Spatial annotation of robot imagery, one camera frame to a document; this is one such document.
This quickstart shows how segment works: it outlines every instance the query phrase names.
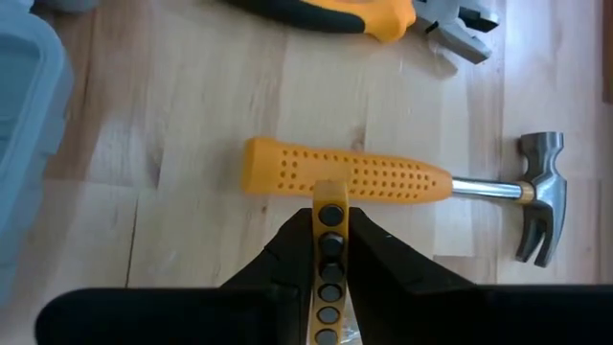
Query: yellow hammer handle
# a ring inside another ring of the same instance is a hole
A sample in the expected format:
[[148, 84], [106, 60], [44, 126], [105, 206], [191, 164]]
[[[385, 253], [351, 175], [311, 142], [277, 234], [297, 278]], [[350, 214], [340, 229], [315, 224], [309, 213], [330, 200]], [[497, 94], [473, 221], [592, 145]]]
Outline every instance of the yellow hammer handle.
[[449, 172], [412, 159], [311, 149], [263, 137], [245, 143], [245, 193], [312, 196], [318, 180], [346, 182], [352, 199], [394, 203], [438, 201], [452, 191]]

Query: pliers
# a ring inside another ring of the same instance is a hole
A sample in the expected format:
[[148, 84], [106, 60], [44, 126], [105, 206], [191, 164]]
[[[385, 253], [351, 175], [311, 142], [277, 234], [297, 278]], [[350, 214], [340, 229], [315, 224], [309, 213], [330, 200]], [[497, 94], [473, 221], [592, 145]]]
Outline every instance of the pliers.
[[249, 12], [313, 31], [370, 34], [392, 42], [413, 27], [459, 56], [479, 63], [491, 50], [469, 34], [458, 18], [473, 30], [487, 33], [498, 26], [498, 16], [477, 0], [226, 0]]

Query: wooden floor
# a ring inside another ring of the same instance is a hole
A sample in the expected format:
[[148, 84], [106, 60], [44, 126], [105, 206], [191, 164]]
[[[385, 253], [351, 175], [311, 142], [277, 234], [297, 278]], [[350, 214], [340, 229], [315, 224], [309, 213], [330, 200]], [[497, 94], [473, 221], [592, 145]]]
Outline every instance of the wooden floor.
[[381, 45], [201, 0], [102, 0], [94, 12], [51, 17], [75, 92], [13, 300], [0, 312], [0, 343], [32, 343], [36, 313], [70, 289], [216, 286], [247, 264], [309, 206], [241, 193], [241, 147], [254, 135], [514, 179], [523, 169], [516, 137], [563, 131], [567, 217], [548, 268], [512, 259], [515, 205], [357, 205], [476, 282], [612, 282], [601, 2], [485, 3], [503, 24], [482, 35], [493, 56], [478, 66], [415, 34]]

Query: hammer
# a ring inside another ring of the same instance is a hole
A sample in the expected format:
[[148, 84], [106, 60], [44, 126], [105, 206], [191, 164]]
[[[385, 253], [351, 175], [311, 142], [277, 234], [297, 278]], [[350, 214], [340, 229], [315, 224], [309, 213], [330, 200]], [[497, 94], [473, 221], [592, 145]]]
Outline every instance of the hammer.
[[562, 234], [566, 180], [556, 169], [564, 148], [560, 132], [522, 135], [519, 148], [528, 169], [517, 182], [453, 177], [417, 160], [338, 149], [311, 149], [271, 138], [247, 140], [242, 189], [249, 194], [312, 196], [317, 180], [342, 180], [351, 198], [423, 203], [457, 196], [512, 200], [524, 208], [524, 228], [516, 260], [526, 262], [543, 241], [534, 264], [551, 261]]

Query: black circular button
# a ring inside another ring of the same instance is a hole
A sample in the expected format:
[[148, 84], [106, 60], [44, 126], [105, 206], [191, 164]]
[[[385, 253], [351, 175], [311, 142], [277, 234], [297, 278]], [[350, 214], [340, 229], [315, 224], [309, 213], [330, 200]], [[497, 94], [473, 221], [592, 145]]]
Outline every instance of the black circular button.
[[343, 241], [342, 236], [328, 232], [319, 238], [319, 248], [326, 257], [339, 257], [343, 252]]
[[319, 210], [319, 220], [326, 226], [336, 226], [342, 223], [344, 216], [343, 209], [334, 204], [326, 205]]
[[327, 284], [338, 284], [343, 281], [345, 271], [340, 263], [323, 263], [319, 267], [319, 276]]
[[317, 345], [335, 345], [338, 341], [338, 335], [333, 330], [322, 330], [315, 335]]
[[341, 313], [333, 307], [324, 307], [317, 311], [317, 318], [319, 319], [319, 321], [328, 325], [336, 323], [340, 316]]
[[324, 286], [319, 287], [318, 294], [319, 298], [328, 303], [336, 302], [343, 297], [341, 287], [334, 284], [325, 284]]

